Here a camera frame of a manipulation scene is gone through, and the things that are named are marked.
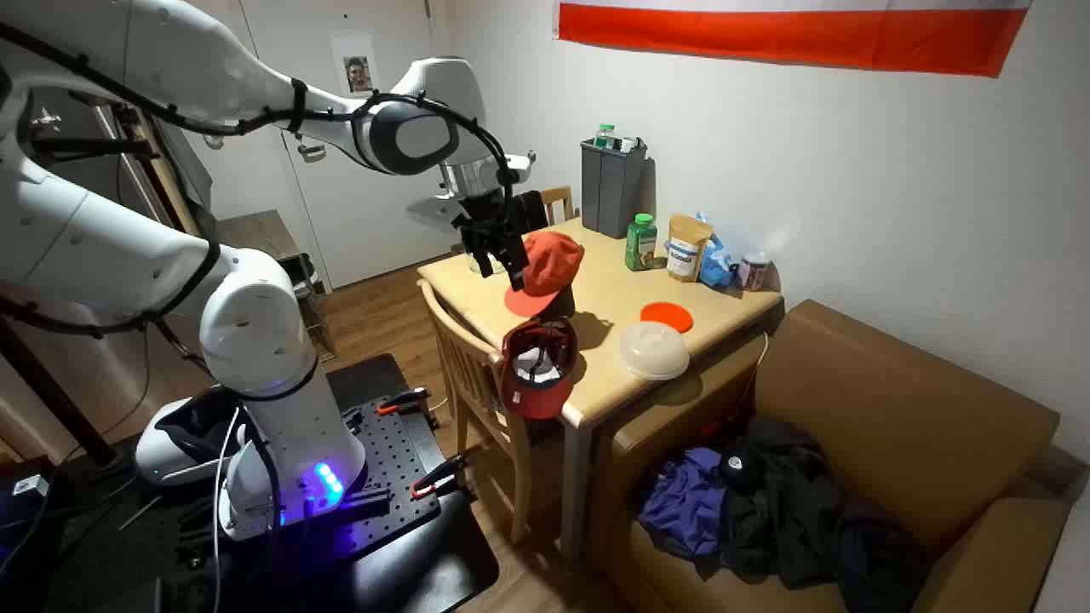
blue light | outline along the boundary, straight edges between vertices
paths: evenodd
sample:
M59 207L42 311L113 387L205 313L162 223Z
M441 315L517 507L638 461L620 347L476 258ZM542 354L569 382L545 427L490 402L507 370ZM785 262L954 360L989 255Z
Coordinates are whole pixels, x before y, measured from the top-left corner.
M329 507L338 507L343 498L343 484L338 481L338 473L332 470L332 464L317 464L315 476L321 481L321 491L329 498Z

orange plate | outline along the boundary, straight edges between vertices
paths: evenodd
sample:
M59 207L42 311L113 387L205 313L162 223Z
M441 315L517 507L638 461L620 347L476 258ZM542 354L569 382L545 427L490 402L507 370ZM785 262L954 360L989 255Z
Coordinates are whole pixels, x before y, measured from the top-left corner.
M683 303L646 303L640 311L640 320L660 320L660 324L676 327L679 333L691 330L691 313Z

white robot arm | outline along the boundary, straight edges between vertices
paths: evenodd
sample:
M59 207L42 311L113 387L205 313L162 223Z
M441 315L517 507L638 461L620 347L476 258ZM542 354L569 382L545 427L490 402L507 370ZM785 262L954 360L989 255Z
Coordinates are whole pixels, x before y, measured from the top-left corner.
M441 165L445 198L480 212L511 198L529 160L485 134L470 64L416 61L391 92L360 101L280 75L181 0L0 3L3 313L99 333L199 303L201 356L249 417L249 444L220 492L224 535L254 539L334 512L360 476L365 449L341 423L288 272L263 253L181 234L37 165L16 140L33 87L120 98L212 136L284 125L382 173ZM517 286L514 212L468 215L465 237L476 262L499 255ZM13 297L86 303L106 324L61 324ZM139 438L135 461L164 484L170 473L153 437Z

pile of clothes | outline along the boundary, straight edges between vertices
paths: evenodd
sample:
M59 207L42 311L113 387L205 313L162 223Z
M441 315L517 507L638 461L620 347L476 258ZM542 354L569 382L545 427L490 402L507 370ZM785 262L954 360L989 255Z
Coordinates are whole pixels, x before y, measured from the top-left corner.
M745 583L839 583L849 610L914 610L927 560L878 512L849 500L822 445L758 416L745 431L691 445L650 484L640 523L658 549L702 576L732 570Z

purple cloth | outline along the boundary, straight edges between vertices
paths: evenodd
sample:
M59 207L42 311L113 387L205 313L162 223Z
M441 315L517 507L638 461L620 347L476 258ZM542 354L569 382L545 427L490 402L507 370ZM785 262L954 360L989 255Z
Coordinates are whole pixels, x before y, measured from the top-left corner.
M640 523L658 549L691 560L720 556L726 498L720 464L724 456L717 449L691 445L653 476Z

